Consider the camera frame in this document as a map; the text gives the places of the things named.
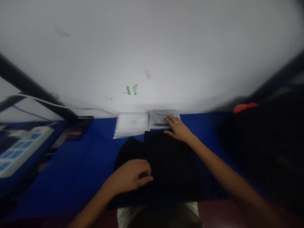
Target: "electrical cable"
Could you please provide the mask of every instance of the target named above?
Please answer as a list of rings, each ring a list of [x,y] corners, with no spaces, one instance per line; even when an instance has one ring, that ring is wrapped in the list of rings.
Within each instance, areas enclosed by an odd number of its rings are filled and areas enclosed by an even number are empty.
[[[56,124],[56,123],[58,123],[58,122],[51,123],[51,124],[47,125],[46,127],[52,126],[52,125],[54,125],[54,124]]]
[[[41,119],[45,119],[45,120],[47,120],[47,121],[52,121],[52,122],[55,122],[54,120],[51,120],[51,119],[48,119],[48,118],[45,118],[45,117],[39,116],[39,115],[37,115],[37,114],[34,114],[34,113],[31,113],[31,112],[25,111],[25,110],[23,110],[23,109],[21,109],[21,108],[17,107],[16,105],[13,105],[13,107],[14,107],[15,109],[17,109],[17,110],[21,111],[21,112],[24,112],[24,113],[30,114],[30,115],[32,115],[32,116],[36,116],[36,117],[39,117],[39,118],[41,118]]]
[[[118,116],[117,114],[114,114],[112,112],[109,112],[109,111],[106,111],[106,110],[103,110],[103,109],[100,109],[100,108],[77,108],[77,107],[66,107],[66,106],[62,106],[62,105],[58,105],[58,104],[53,104],[51,102],[48,102],[48,101],[45,101],[45,100],[42,100],[42,99],[39,99],[39,98],[36,98],[36,97],[33,97],[33,96],[30,96],[30,95],[25,95],[25,94],[15,94],[13,96],[21,96],[21,97],[28,97],[28,98],[32,98],[34,100],[38,100],[38,101],[41,101],[43,103],[46,103],[46,104],[49,104],[49,105],[53,105],[53,106],[56,106],[56,107],[60,107],[60,108],[67,108],[67,109],[80,109],[80,110],[98,110],[98,111],[102,111],[106,114],[109,114],[109,115],[112,115],[112,116]]]

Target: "red object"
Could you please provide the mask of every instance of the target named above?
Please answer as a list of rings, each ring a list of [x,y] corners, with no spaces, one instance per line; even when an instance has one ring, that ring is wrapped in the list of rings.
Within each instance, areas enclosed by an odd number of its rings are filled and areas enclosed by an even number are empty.
[[[243,111],[245,109],[249,109],[249,108],[253,108],[253,107],[257,107],[259,106],[257,103],[251,102],[250,104],[239,104],[237,106],[235,106],[233,113],[236,114],[240,111]]]
[[[69,135],[81,135],[81,131],[71,131]]]

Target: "person's right hand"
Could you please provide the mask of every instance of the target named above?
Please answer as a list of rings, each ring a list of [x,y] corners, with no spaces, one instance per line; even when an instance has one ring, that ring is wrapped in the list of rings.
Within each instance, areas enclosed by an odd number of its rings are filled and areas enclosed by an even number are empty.
[[[112,173],[102,187],[115,196],[138,189],[152,180],[150,164],[143,159],[133,159]]]
[[[189,143],[193,138],[195,138],[195,135],[192,134],[192,132],[179,118],[168,115],[165,120],[173,130],[173,133],[170,131],[164,131],[165,134],[170,135],[172,138],[184,143]]]

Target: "person's left hand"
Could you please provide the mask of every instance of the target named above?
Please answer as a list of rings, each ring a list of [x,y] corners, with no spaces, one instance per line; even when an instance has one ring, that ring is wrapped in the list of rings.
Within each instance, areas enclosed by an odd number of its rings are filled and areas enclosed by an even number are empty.
[[[114,195],[129,192],[153,180],[151,167],[146,160],[133,159],[119,167],[103,184]]]

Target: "wall stain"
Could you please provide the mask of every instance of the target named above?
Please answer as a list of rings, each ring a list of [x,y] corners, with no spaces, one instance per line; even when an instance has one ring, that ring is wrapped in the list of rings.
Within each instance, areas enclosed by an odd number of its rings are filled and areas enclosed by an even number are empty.
[[[136,87],[137,87],[137,83],[133,86],[133,92],[134,92],[134,95],[137,95],[137,92],[136,92]]]
[[[146,72],[146,79],[150,80],[151,79],[150,71],[145,69],[145,72]]]
[[[58,36],[60,36],[60,37],[64,37],[64,38],[70,37],[70,34],[60,27],[55,27],[54,30],[55,30],[55,32],[57,32]]]

